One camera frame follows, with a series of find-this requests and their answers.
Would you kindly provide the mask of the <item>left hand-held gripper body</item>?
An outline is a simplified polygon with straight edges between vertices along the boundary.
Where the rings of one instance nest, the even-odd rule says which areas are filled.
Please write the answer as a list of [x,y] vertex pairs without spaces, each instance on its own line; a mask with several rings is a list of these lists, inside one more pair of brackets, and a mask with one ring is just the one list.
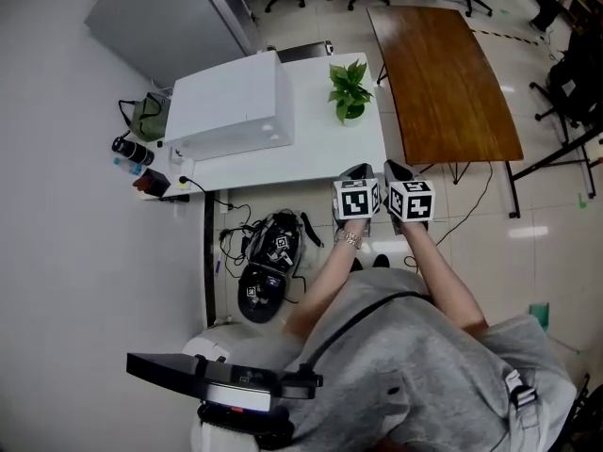
[[352,220],[363,220],[362,237],[369,237],[371,220],[379,213],[382,203],[381,187],[368,163],[345,170],[333,182],[333,214],[337,230],[343,230]]

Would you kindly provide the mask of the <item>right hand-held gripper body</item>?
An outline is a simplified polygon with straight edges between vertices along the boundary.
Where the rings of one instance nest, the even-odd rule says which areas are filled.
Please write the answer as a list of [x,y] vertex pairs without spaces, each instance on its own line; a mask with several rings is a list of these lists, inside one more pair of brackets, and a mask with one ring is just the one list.
[[384,205],[394,233],[402,234],[402,225],[418,222],[425,229],[433,220],[435,190],[416,169],[388,159],[384,163]]

